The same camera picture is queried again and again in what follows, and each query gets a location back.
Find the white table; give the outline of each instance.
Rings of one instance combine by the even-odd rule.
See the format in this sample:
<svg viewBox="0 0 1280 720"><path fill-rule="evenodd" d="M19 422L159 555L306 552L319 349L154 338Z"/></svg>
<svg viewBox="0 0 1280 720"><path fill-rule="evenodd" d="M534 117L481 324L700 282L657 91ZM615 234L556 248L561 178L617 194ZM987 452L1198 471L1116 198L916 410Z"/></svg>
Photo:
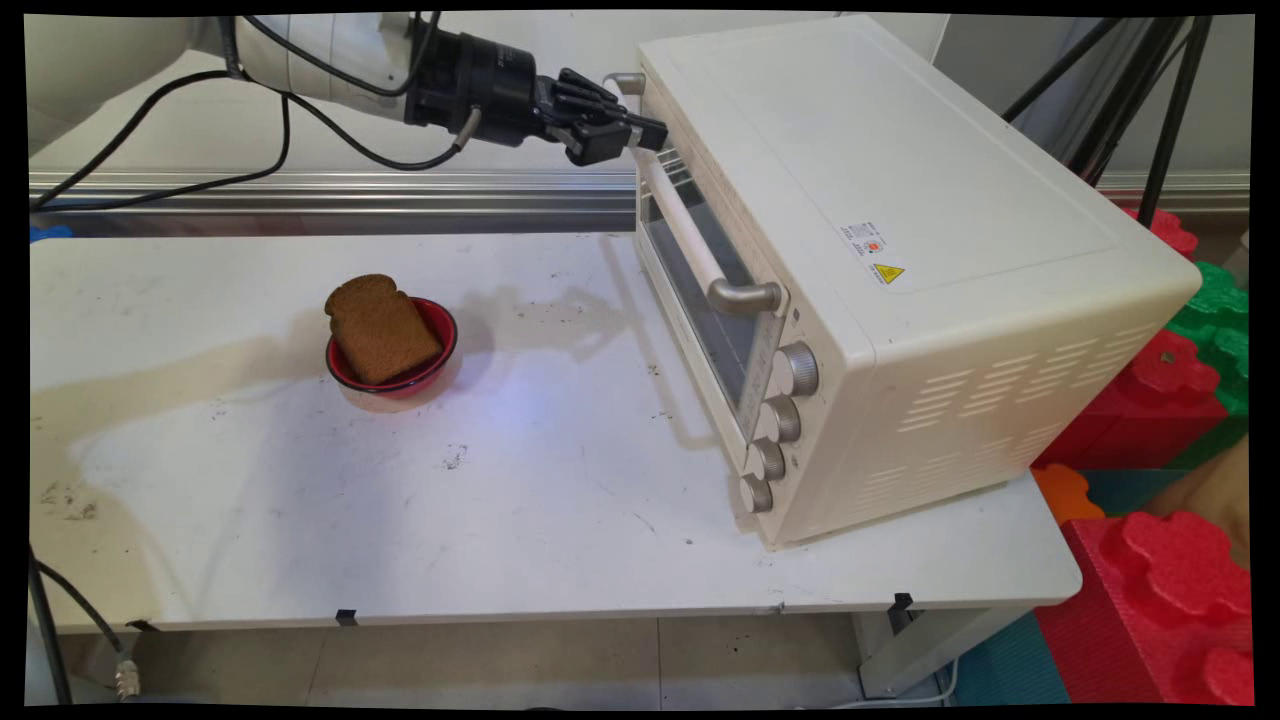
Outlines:
<svg viewBox="0 0 1280 720"><path fill-rule="evenodd" d="M461 334L436 386L379 411L324 364L325 297L372 272ZM32 543L113 625L870 611L900 592L991 624L1080 585L1029 477L767 551L628 234L54 238L31 249L31 304ZM61 628L92 630L50 594Z"/></svg>

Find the oven control knob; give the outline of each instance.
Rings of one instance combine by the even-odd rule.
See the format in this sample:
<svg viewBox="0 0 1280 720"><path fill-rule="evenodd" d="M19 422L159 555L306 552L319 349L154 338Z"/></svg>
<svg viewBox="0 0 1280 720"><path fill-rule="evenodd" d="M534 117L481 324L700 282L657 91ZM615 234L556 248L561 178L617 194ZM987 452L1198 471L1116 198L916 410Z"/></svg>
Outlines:
<svg viewBox="0 0 1280 720"><path fill-rule="evenodd" d="M742 475L737 480L737 491L742 495L742 507L748 512L768 512L773 510L773 491L769 483L755 475Z"/></svg>
<svg viewBox="0 0 1280 720"><path fill-rule="evenodd" d="M818 360L808 345L792 342L773 354L773 382L792 397L818 391Z"/></svg>
<svg viewBox="0 0 1280 720"><path fill-rule="evenodd" d="M781 480L787 473L782 448L772 439L758 439L746 446L746 474L767 482Z"/></svg>
<svg viewBox="0 0 1280 720"><path fill-rule="evenodd" d="M785 395L774 395L760 405L760 416L755 420L755 437L773 442L795 442L800 439L800 411L796 404Z"/></svg>

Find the table leg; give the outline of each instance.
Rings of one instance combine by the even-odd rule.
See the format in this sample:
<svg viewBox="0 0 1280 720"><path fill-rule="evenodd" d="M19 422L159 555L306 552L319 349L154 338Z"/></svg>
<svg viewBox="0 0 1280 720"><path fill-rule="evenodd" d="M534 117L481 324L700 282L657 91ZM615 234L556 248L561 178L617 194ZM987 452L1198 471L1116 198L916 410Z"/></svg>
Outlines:
<svg viewBox="0 0 1280 720"><path fill-rule="evenodd" d="M1029 610L1027 606L927 610L879 647L861 650L865 660L858 673L863 692L869 698L897 697Z"/></svg>

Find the oven glass window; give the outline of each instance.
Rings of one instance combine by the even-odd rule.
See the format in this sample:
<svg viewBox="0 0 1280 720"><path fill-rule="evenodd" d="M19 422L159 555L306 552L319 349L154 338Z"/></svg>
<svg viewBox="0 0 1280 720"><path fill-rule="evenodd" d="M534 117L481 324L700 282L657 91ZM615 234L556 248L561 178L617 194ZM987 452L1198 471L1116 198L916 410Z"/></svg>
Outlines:
<svg viewBox="0 0 1280 720"><path fill-rule="evenodd" d="M724 228L712 214L710 205L698 190L698 184L675 147L668 143L658 156L667 170L667 177L671 178L680 193L680 200L689 209L689 215L694 219L712 254L716 255L716 260L719 261L724 278L732 284L753 284L755 279L746 269L737 250L733 249ZM653 241L654 250L667 270L667 277L698 334L703 352L716 373L721 391L724 392L724 397L733 409L739 427L746 437L750 437L751 425L755 423L755 409L763 400L763 396L751 397L759 395L753 387L758 383L749 383L753 348L758 337L767 341L765 336L772 334L762 332L764 328L760 327L762 323L768 323L771 315L768 313L727 315L712 309L707 296L698 286L694 270L680 251L676 236L672 234L671 227L662 215L662 209L649 193L648 186L641 184L640 192L640 222Z"/></svg>

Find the toast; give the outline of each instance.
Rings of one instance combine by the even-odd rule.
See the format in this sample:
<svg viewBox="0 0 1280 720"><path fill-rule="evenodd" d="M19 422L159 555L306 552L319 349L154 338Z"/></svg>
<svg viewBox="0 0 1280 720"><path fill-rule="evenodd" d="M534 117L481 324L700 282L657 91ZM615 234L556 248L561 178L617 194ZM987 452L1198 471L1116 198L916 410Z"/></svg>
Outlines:
<svg viewBox="0 0 1280 720"><path fill-rule="evenodd" d="M329 293L329 331L365 384L383 384L440 354L440 341L387 275L360 275Z"/></svg>

